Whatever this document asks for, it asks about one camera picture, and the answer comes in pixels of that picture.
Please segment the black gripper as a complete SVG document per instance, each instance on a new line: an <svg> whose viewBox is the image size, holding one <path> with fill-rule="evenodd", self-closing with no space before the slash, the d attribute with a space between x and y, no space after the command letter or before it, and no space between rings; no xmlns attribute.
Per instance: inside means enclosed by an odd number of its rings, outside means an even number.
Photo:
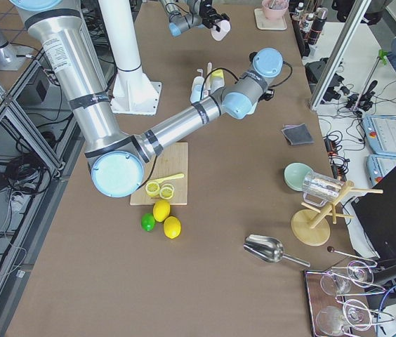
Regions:
<svg viewBox="0 0 396 337"><path fill-rule="evenodd" d="M202 24L205 27L209 29L215 28L217 31L220 31L218 23L229 20L229 17L225 13L217 13L216 9L213 7L212 0L200 1L199 17L202 19Z"/></svg>

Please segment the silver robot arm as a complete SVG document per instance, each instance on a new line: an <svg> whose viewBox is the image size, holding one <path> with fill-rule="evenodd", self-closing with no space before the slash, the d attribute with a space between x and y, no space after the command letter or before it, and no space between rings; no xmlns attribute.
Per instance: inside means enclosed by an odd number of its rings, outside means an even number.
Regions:
<svg viewBox="0 0 396 337"><path fill-rule="evenodd" d="M218 13L212 1L185 1L188 9L181 13L179 1L160 1L169 19L169 29L174 37L195 28L211 30L216 41L221 41L231 30L230 18Z"/></svg>
<svg viewBox="0 0 396 337"><path fill-rule="evenodd" d="M264 48L251 58L235 84L224 86L139 135L119 128L118 113L153 115L161 84L143 72L127 1L101 1L117 78L112 93L101 82L98 61L81 34L78 1L16 1L28 33L39 40L86 140L85 156L95 187L109 197L126 197L141 185L144 165L169 145L223 114L242 119L265 98L283 58Z"/></svg>

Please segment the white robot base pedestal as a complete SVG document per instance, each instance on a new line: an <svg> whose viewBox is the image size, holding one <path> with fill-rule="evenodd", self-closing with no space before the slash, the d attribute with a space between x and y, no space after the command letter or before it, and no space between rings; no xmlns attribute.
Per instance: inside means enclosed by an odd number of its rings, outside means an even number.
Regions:
<svg viewBox="0 0 396 337"><path fill-rule="evenodd" d="M112 111L116 114L155 115L161 83L150 81L143 71L130 3L103 0L99 7L117 66Z"/></svg>

